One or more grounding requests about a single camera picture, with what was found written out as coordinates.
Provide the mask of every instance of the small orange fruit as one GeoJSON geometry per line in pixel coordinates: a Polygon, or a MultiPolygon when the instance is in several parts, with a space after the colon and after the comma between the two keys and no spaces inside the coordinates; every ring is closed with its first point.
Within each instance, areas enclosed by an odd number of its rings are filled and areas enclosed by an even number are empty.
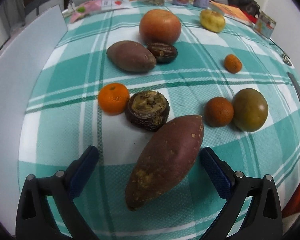
{"type": "Polygon", "coordinates": [[[226,56],[225,68],[232,74],[238,73],[242,69],[241,61],[233,54],[229,54],[226,56]]]}
{"type": "Polygon", "coordinates": [[[112,83],[104,86],[98,94],[100,108],[109,115],[121,114],[129,101],[129,90],[125,85],[112,83]]]}
{"type": "Polygon", "coordinates": [[[225,98],[210,99],[204,107],[204,118],[211,127],[228,125],[234,115],[232,104],[225,98]]]}

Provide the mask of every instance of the checkered tablecloth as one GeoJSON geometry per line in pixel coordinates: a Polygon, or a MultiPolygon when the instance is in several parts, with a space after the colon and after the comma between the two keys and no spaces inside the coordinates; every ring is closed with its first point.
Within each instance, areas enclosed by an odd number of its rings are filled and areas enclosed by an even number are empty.
{"type": "MultiPolygon", "coordinates": [[[[166,3],[182,23],[175,43],[177,59],[144,74],[114,66],[106,49],[121,40],[139,39],[142,16],[155,7],[138,1],[133,9],[97,14],[69,24],[44,66],[26,110],[19,153],[19,183],[33,173],[51,176],[65,169],[89,145],[100,152],[99,164],[75,204],[100,239],[198,239],[216,218],[225,201],[218,197],[197,161],[187,177],[171,191],[136,212],[127,209],[124,190],[142,149],[153,135],[128,123],[124,114],[108,116],[98,107],[98,91],[109,83],[125,84],[130,95],[157,90],[170,103],[169,119],[203,114],[205,103],[222,96],[229,100],[241,89],[260,91],[269,115],[257,132],[232,126],[204,128],[202,147],[210,146],[233,170],[246,176],[274,177],[282,207],[300,182],[300,103],[286,72],[280,49],[236,21],[212,33],[199,23],[200,9],[166,3]],[[231,74],[223,67],[235,54],[243,68],[231,74]]],[[[232,233],[244,218],[245,202],[232,233]]],[[[60,230],[68,234],[52,198],[60,230]]]]}

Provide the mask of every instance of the pink package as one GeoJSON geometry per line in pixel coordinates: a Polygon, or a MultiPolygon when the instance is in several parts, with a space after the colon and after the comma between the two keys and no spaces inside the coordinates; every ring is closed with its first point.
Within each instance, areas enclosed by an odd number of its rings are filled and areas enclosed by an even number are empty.
{"type": "Polygon", "coordinates": [[[72,13],[70,23],[98,12],[132,8],[128,0],[91,0],[80,4],[72,13]]]}

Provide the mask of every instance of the tomato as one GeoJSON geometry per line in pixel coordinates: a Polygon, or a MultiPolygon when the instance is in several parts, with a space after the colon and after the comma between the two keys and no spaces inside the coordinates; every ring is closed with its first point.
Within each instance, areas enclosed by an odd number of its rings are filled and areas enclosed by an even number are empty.
{"type": "Polygon", "coordinates": [[[147,44],[161,42],[172,45],[181,34],[181,23],[173,13],[154,9],[148,11],[141,19],[139,32],[147,44]]]}

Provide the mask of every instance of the gray curtain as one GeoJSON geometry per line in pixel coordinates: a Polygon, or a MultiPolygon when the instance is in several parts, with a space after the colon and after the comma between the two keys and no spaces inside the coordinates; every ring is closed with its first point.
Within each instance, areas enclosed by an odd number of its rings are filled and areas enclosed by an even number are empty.
{"type": "Polygon", "coordinates": [[[4,0],[0,6],[0,18],[9,34],[24,25],[26,16],[22,0],[4,0]]]}

